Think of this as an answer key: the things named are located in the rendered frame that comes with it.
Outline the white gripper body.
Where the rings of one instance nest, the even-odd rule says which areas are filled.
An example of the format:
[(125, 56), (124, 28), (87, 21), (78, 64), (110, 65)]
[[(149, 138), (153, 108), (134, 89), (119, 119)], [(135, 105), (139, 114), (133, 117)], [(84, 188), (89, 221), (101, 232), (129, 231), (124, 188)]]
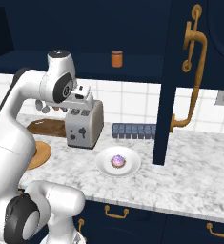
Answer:
[(80, 109), (91, 111), (94, 106), (94, 99), (91, 93), (84, 99), (77, 99), (73, 94), (67, 100), (59, 104), (60, 108)]

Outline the dark brown cutting board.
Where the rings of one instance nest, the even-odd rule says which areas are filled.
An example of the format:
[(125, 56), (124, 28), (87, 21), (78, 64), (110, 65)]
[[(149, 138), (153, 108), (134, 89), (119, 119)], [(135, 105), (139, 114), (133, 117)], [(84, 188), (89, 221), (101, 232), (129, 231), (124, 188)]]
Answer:
[(39, 119), (32, 121), (27, 129), (32, 134), (54, 136), (54, 137), (65, 137), (65, 121), (56, 119)]

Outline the orange jam jar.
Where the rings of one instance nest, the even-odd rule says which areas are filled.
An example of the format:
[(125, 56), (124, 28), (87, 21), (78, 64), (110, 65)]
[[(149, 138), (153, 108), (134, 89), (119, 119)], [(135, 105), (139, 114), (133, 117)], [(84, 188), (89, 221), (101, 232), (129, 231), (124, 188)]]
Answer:
[(114, 68), (121, 68), (123, 66), (123, 51), (112, 51), (111, 59)]

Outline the round light wooden board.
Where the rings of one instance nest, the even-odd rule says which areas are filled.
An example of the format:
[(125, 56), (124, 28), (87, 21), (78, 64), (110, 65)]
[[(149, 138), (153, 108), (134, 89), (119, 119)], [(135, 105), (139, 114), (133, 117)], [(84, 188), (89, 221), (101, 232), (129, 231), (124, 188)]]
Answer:
[(51, 146), (49, 144), (42, 141), (36, 141), (35, 148), (35, 155), (28, 166), (29, 170), (40, 167), (51, 157)]

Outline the dark blue cabinet door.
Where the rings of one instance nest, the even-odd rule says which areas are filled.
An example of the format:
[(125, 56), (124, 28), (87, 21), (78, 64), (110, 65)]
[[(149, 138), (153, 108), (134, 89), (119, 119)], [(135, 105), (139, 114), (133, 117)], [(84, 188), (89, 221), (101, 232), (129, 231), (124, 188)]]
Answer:
[(200, 43), (194, 44), (191, 70), (184, 72), (182, 64), (188, 58), (189, 50), (183, 49), (184, 35), (187, 22), (194, 24), (192, 8), (195, 4), (202, 7), (197, 30), (208, 40), (201, 85), (205, 89), (224, 91), (224, 0), (172, 0), (153, 148), (155, 165), (165, 161), (176, 89), (194, 85)]

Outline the silver toaster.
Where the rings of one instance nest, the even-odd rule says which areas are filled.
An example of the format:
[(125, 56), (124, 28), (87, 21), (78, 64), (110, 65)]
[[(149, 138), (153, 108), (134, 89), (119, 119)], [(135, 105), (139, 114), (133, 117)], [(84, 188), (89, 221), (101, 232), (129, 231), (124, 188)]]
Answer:
[(104, 127), (103, 103), (94, 101), (92, 110), (69, 109), (65, 117), (67, 144), (70, 147), (92, 149)]

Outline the grey round hanging tool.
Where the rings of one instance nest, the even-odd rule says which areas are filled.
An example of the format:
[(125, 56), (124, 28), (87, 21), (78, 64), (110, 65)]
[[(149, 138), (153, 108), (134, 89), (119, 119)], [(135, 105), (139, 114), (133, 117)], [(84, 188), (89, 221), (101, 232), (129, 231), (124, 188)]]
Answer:
[(41, 100), (35, 101), (35, 108), (42, 113), (49, 113), (50, 107), (43, 104)]

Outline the purple frosted cupcake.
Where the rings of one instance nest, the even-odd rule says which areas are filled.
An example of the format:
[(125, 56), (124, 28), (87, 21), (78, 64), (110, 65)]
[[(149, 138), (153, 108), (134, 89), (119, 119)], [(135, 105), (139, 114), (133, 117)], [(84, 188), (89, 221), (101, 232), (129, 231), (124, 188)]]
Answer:
[(118, 154), (111, 159), (111, 163), (115, 168), (119, 169), (125, 166), (126, 160), (123, 156)]

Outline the white plate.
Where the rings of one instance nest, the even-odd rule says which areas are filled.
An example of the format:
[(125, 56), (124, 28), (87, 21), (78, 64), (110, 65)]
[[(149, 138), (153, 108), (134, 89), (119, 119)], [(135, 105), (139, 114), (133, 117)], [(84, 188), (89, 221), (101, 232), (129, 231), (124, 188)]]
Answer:
[[(125, 166), (119, 169), (115, 168), (111, 163), (111, 159), (118, 154), (126, 160)], [(100, 152), (95, 158), (95, 165), (98, 171), (107, 176), (127, 177), (137, 172), (141, 166), (141, 160), (134, 150), (127, 147), (115, 146)]]

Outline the dark blue drawer front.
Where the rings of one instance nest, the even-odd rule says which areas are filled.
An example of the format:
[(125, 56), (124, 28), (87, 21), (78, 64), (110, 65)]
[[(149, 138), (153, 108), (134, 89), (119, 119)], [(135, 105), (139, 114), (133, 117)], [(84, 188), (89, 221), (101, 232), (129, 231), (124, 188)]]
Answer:
[(224, 244), (224, 238), (210, 234), (208, 222), (213, 223), (215, 233), (224, 234), (224, 223), (167, 214), (160, 244)]
[[(125, 208), (130, 212), (125, 219), (110, 218), (105, 215), (105, 205), (110, 206), (111, 214), (123, 215)], [(78, 220), (85, 220), (81, 233), (87, 244), (160, 244), (165, 216), (165, 213), (87, 200), (74, 224), (78, 229)]]

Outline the dark blue open wall cabinet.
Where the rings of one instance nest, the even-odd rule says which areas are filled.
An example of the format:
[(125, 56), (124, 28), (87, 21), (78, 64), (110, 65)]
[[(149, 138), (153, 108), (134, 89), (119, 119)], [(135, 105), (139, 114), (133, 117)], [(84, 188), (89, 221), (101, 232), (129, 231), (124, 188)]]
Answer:
[[(82, 79), (161, 80), (171, 0), (0, 0), (0, 73), (68, 51)], [(123, 51), (123, 66), (112, 66)]]

